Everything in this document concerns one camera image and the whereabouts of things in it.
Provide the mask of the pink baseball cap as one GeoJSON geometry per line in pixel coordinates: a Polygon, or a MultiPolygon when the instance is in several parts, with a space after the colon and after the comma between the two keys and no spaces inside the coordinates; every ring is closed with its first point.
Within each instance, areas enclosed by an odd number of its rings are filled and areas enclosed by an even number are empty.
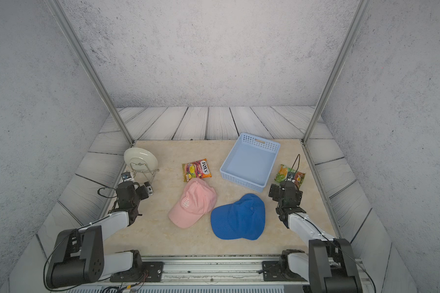
{"type": "Polygon", "coordinates": [[[185,186],[180,200],[170,210],[168,217],[179,228],[189,228],[211,212],[216,201],[214,188],[202,179],[193,178],[185,186]]]}

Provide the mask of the blue baseball cap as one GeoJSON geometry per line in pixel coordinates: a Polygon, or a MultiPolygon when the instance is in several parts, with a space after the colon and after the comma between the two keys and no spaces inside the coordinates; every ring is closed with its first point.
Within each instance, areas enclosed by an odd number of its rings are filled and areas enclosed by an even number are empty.
{"type": "Polygon", "coordinates": [[[238,201],[211,212],[212,230],[222,240],[257,240],[265,229],[265,222],[265,204],[255,194],[243,195],[238,201]]]}

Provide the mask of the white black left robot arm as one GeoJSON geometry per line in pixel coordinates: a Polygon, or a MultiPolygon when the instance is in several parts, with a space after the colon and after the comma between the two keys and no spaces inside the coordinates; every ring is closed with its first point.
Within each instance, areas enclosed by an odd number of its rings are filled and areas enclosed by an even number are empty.
{"type": "Polygon", "coordinates": [[[104,241],[134,224],[139,204],[153,194],[151,184],[124,181],[116,188],[109,214],[94,223],[60,232],[44,266],[43,282],[50,291],[63,291],[108,278],[110,282],[144,283],[149,270],[138,250],[105,254],[104,241]]]}

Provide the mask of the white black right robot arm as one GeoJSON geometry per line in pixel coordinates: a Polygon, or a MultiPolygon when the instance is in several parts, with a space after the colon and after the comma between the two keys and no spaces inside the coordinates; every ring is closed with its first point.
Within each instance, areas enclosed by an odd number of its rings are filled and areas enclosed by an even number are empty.
{"type": "Polygon", "coordinates": [[[279,220],[308,244],[308,252],[284,250],[270,268],[292,281],[307,281],[306,293],[361,293],[363,285],[350,243],[324,232],[300,206],[303,192],[293,181],[272,184],[268,196],[277,202],[279,220]]]}

